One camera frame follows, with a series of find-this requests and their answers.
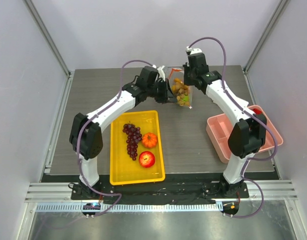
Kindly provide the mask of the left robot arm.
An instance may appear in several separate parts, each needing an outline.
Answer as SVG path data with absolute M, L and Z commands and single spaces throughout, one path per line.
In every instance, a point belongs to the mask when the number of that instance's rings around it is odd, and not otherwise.
M 146 65 L 134 80 L 122 84 L 117 95 L 106 104 L 87 115 L 78 113 L 74 117 L 69 142 L 77 155 L 80 191 L 88 199 L 96 199 L 101 194 L 97 185 L 100 180 L 97 156 L 103 149 L 104 130 L 147 98 L 159 104 L 175 102 L 164 69 L 164 66 Z

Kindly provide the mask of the green fake apple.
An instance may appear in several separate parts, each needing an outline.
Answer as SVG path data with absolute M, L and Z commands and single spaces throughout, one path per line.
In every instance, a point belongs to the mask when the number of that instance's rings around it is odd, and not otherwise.
M 181 99 L 183 102 L 189 102 L 190 101 L 190 99 L 189 99 L 189 96 L 188 95 L 186 95 L 184 98 L 182 98 Z

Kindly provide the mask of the purple fake grapes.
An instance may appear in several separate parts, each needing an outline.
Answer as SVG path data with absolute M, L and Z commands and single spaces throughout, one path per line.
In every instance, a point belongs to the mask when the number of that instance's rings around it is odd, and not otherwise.
M 126 139 L 126 151 L 129 157 L 133 160 L 137 160 L 138 145 L 142 141 L 141 128 L 131 123 L 130 121 L 123 125 L 122 132 L 127 135 Z

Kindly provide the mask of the orange fake pumpkin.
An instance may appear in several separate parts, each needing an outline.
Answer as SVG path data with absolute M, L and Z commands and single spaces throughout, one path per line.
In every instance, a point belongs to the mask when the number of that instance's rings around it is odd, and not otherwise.
M 156 147 L 158 137 L 154 133 L 148 132 L 142 136 L 141 143 L 145 148 L 152 149 Z

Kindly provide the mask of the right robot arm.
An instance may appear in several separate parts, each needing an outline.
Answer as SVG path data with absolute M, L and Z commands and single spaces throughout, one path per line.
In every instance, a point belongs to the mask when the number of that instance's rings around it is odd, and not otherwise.
M 227 141 L 231 155 L 216 191 L 229 198 L 242 187 L 249 159 L 266 142 L 267 118 L 251 111 L 249 103 L 229 89 L 219 72 L 209 70 L 206 57 L 199 48 L 189 48 L 186 54 L 188 62 L 183 66 L 185 85 L 194 86 L 208 96 L 233 126 Z

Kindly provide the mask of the tan fake longan bunch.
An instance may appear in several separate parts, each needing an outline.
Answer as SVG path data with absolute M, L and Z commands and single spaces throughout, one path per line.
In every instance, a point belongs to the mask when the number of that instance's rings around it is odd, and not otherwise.
M 190 87 L 185 85 L 180 78 L 174 78 L 171 86 L 172 93 L 177 98 L 177 104 L 181 107 L 191 107 L 191 90 Z M 189 102 L 183 102 L 182 98 L 189 97 Z

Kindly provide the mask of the clear zip top bag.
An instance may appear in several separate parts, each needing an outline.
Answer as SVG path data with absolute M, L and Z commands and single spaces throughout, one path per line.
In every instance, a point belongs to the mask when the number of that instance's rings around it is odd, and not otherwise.
M 168 67 L 166 76 L 169 80 L 170 88 L 176 97 L 176 103 L 181 107 L 192 109 L 193 87 L 184 82 L 184 70 L 178 67 Z

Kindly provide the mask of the red fake fruit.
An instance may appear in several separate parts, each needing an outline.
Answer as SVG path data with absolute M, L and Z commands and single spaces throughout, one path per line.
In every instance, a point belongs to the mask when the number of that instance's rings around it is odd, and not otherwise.
M 150 152 L 150 151 L 143 151 L 140 155 L 139 155 L 139 164 L 143 167 L 143 168 L 150 168 L 152 167 L 155 162 L 156 162 L 156 158 L 155 155 Z

